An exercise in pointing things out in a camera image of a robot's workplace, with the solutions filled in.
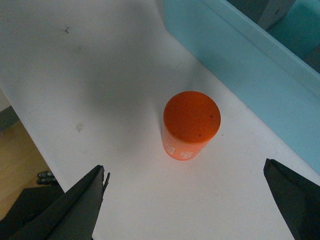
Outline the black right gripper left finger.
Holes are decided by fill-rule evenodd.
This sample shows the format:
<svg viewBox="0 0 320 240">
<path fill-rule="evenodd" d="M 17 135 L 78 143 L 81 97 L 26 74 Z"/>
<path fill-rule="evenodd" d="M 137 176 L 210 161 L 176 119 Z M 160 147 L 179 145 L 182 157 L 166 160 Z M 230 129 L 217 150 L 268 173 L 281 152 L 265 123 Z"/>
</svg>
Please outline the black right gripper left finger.
<svg viewBox="0 0 320 240">
<path fill-rule="evenodd" d="M 11 240 L 91 240 L 110 173 L 95 166 Z"/>
</svg>

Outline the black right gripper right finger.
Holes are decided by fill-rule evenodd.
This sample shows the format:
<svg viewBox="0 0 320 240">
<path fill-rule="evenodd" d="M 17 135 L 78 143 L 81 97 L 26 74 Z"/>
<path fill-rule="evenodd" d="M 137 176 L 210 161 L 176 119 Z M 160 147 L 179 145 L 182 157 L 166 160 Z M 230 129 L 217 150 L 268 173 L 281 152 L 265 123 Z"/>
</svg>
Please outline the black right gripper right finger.
<svg viewBox="0 0 320 240">
<path fill-rule="evenodd" d="M 274 159 L 266 159 L 263 174 L 293 238 L 318 240 L 320 186 Z"/>
</svg>

